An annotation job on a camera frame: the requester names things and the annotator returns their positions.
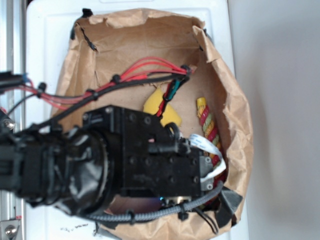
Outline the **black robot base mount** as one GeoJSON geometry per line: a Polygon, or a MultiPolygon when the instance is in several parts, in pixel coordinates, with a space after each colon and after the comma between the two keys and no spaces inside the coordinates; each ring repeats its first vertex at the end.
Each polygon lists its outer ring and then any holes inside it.
{"type": "Polygon", "coordinates": [[[0,134],[12,134],[15,125],[15,122],[9,117],[7,111],[3,107],[0,107],[0,134]]]}

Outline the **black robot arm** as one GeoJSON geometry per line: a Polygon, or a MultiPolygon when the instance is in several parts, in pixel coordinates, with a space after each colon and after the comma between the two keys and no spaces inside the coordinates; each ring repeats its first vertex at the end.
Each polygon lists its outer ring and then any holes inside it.
{"type": "Polygon", "coordinates": [[[212,167],[174,123],[113,105],[85,113],[83,126],[66,133],[0,133],[0,188],[69,215],[95,217],[117,195],[202,197],[212,167]]]}

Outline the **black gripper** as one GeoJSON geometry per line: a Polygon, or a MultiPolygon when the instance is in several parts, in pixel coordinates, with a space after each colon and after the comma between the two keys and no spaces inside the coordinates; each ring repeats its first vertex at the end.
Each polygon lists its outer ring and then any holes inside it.
{"type": "Polygon", "coordinates": [[[116,195],[193,200],[214,187],[212,162],[174,123],[163,126],[155,115],[109,105],[86,112],[83,127],[101,140],[108,203],[116,195]]]}

